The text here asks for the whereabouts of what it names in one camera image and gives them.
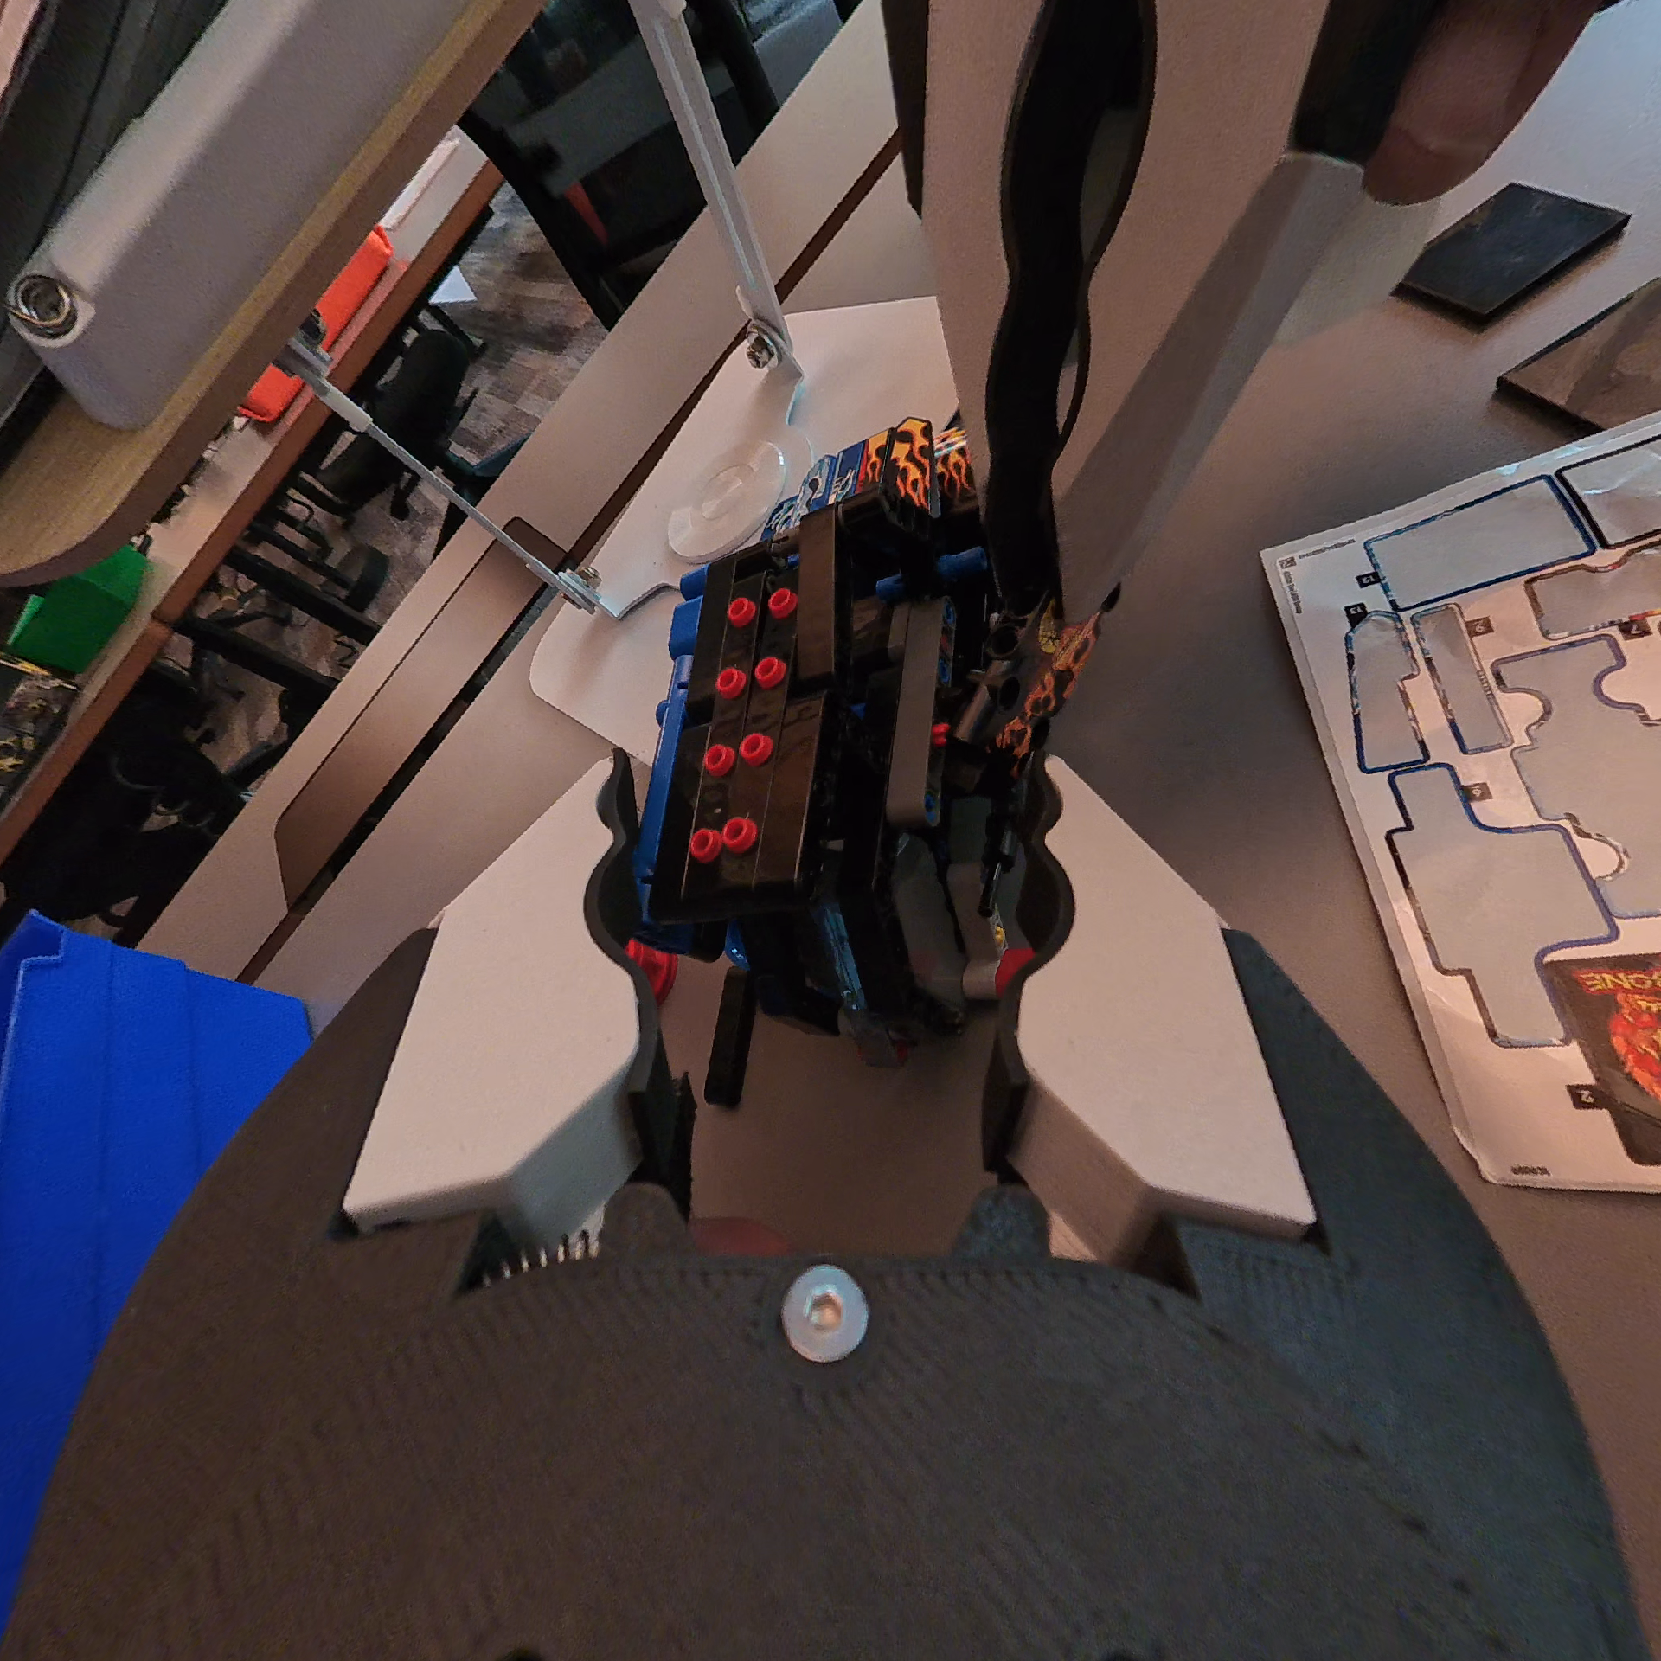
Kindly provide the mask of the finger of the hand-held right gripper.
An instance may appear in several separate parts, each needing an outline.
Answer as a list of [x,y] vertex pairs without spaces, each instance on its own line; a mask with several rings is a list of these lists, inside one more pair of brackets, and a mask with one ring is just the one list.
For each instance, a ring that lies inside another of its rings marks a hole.
[[1059,591],[1047,508],[1055,393],[1069,336],[1067,294],[1045,294],[1037,183],[1010,205],[1016,138],[1053,4],[885,4],[885,53],[905,193],[936,276],[940,326],[980,492],[984,541],[1002,599]]
[[1324,11],[1154,4],[1146,136],[1051,468],[1063,613],[1093,613],[1156,533],[1360,195],[1354,162],[1290,148]]

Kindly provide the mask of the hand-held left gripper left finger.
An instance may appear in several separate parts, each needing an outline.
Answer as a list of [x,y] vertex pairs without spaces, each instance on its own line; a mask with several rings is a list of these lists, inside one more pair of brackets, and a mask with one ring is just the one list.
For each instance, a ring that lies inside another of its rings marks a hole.
[[575,1235],[636,1170],[677,1186],[677,1087],[626,953],[632,783],[596,763],[446,903],[345,1186],[359,1230],[492,1212]]

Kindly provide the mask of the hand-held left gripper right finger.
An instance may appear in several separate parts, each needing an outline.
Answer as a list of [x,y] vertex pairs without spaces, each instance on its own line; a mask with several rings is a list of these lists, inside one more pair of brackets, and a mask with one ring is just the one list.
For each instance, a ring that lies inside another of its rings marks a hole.
[[1043,1202],[1065,1255],[1130,1261],[1162,1218],[1296,1239],[1314,1222],[1209,907],[1063,761],[1027,779],[1017,921],[998,1000],[988,1170]]

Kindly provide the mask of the blue black toy brick truck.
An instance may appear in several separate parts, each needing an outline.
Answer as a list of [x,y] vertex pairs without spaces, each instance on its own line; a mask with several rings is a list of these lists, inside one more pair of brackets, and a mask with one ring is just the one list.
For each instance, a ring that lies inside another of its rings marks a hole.
[[636,846],[640,937],[751,970],[754,1014],[897,1065],[1012,967],[1014,781],[950,737],[1004,613],[966,433],[822,456],[679,583]]

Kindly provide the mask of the black flame sticker brick panel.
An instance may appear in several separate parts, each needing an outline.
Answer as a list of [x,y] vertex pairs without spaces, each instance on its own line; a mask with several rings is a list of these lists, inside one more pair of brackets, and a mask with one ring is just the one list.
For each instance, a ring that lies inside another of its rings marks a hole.
[[1053,717],[1075,690],[1118,589],[1083,620],[1065,622],[1049,595],[1033,611],[998,613],[986,636],[976,690],[956,717],[950,737],[962,755],[984,761],[980,789],[992,793],[1033,763],[1045,747]]

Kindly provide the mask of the person's right hand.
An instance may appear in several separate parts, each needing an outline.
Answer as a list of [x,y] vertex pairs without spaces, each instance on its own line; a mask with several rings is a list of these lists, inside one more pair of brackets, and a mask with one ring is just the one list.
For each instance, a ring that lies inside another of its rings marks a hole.
[[1383,203],[1443,195],[1520,122],[1597,2],[1451,2],[1403,79],[1362,187]]

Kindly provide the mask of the white book stand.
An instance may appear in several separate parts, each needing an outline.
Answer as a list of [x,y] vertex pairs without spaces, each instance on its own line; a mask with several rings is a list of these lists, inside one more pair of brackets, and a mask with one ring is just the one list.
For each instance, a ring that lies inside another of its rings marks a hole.
[[[3,587],[74,573],[142,530],[462,112],[533,4],[227,4],[47,239],[72,322],[29,350],[64,387],[3,470]],[[879,187],[899,138],[883,15],[859,4],[737,166],[762,274]],[[604,537],[630,468],[741,336],[705,211],[553,407],[527,508]],[[784,318],[794,413],[830,448],[954,403],[932,298]]]

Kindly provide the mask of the black brick beam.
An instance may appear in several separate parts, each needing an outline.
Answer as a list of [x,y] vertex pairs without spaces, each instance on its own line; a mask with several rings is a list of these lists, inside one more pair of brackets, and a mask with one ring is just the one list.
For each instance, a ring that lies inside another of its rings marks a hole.
[[745,1069],[749,1063],[754,1030],[754,982],[751,970],[731,965],[725,968],[707,1071],[703,1077],[703,1099],[715,1107],[737,1109],[741,1103]]

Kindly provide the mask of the blue storage bin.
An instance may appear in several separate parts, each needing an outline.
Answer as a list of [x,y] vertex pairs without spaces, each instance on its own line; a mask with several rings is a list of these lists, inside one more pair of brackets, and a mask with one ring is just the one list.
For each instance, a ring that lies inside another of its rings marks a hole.
[[25,915],[1,951],[1,1613],[96,1352],[304,1006]]

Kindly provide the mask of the sticker sheet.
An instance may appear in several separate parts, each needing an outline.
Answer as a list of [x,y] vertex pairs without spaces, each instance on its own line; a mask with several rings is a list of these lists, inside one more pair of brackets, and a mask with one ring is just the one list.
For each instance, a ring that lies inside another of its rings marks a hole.
[[1658,1186],[1658,421],[1261,555],[1451,1127]]

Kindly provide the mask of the green block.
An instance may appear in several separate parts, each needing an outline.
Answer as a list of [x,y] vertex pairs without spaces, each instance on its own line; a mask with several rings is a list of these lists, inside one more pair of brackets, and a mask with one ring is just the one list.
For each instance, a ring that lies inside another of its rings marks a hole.
[[128,541],[96,565],[58,577],[23,605],[5,652],[58,676],[78,676],[132,613],[147,567],[145,553]]

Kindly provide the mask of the orange case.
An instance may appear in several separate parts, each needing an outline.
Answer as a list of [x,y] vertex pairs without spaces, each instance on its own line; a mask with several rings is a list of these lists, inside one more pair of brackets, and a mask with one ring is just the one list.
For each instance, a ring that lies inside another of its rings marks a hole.
[[[323,326],[323,350],[329,350],[337,342],[339,332],[359,312],[391,259],[391,239],[379,225],[371,227],[363,243],[316,302]],[[302,387],[300,377],[280,371],[278,365],[268,365],[244,395],[238,405],[238,415],[252,423],[274,423],[284,415]]]

